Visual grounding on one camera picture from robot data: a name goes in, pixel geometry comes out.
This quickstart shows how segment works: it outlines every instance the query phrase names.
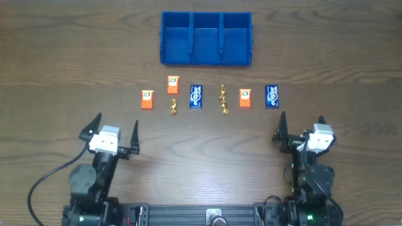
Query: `orange box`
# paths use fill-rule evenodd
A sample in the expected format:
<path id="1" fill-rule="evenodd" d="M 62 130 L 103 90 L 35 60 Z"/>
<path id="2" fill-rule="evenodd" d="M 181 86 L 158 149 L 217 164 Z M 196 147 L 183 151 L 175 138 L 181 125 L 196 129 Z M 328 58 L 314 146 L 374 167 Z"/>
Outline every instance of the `orange box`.
<path id="1" fill-rule="evenodd" d="M 178 95 L 179 76 L 168 76 L 168 94 Z"/>
<path id="2" fill-rule="evenodd" d="M 143 96 L 141 98 L 141 109 L 153 109 L 153 90 L 143 90 Z"/>
<path id="3" fill-rule="evenodd" d="M 240 108 L 251 108 L 251 89 L 240 89 Z"/>

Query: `blue plastic container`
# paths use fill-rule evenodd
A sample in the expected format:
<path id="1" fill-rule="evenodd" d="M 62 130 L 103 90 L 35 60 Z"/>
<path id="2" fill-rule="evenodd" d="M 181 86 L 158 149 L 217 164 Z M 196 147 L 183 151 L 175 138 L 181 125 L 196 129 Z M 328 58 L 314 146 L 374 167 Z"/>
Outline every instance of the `blue plastic container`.
<path id="1" fill-rule="evenodd" d="M 247 66 L 252 55 L 251 13 L 162 12 L 163 64 Z"/>

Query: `blue eclipse mints pack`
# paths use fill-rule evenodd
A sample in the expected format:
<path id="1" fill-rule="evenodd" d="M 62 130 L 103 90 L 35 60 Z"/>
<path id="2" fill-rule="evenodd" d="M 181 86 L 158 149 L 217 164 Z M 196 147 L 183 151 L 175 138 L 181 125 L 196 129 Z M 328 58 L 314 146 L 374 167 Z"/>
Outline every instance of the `blue eclipse mints pack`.
<path id="1" fill-rule="evenodd" d="M 190 87 L 190 108 L 202 108 L 202 85 L 191 85 Z"/>
<path id="2" fill-rule="evenodd" d="M 279 108 L 278 102 L 278 85 L 265 86 L 265 104 L 268 109 Z"/>

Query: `gold candy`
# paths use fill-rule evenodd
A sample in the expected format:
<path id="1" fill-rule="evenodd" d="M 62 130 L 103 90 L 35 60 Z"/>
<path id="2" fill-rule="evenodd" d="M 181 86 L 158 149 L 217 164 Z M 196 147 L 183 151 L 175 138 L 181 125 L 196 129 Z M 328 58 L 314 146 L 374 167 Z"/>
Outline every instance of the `gold candy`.
<path id="1" fill-rule="evenodd" d="M 224 97 L 225 97 L 225 94 L 226 94 L 225 84 L 221 84 L 221 85 L 220 85 L 219 93 L 220 93 L 219 100 L 223 100 Z"/>
<path id="2" fill-rule="evenodd" d="M 171 99 L 170 109 L 171 114 L 174 116 L 176 114 L 176 98 Z"/>
<path id="3" fill-rule="evenodd" d="M 226 102 L 226 100 L 225 100 L 225 96 L 223 96 L 223 98 L 222 98 L 222 102 L 220 103 L 220 106 L 223 108 L 223 112 L 222 112 L 222 114 L 227 114 L 227 113 L 229 113 L 229 110 L 227 110 L 227 102 Z"/>

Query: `wood grain surface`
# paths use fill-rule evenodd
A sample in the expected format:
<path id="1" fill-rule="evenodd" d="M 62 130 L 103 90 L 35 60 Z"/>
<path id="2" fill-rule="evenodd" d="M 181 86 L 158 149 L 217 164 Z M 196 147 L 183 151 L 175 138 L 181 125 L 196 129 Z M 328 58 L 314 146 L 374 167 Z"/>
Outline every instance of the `wood grain surface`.
<path id="1" fill-rule="evenodd" d="M 167 67 L 160 63 L 161 11 L 251 11 L 250 67 Z M 301 134 L 319 115 L 338 137 L 320 157 L 336 172 L 333 197 L 344 225 L 400 224 L 402 218 L 402 2 L 143 0 L 0 1 L 0 221 L 35 225 L 31 185 L 76 156 L 79 131 L 98 112 L 128 145 L 139 119 L 141 154 L 120 161 L 110 196 L 124 203 L 252 204 L 291 188 L 291 156 L 270 141 L 285 110 Z M 168 75 L 180 76 L 170 115 Z M 190 110 L 190 84 L 204 85 Z M 219 85 L 230 113 L 221 114 Z M 277 83 L 280 109 L 264 108 Z M 155 91 L 152 111 L 141 90 Z M 253 108 L 239 109 L 239 89 Z M 45 180 L 33 208 L 60 225 L 70 170 Z"/>

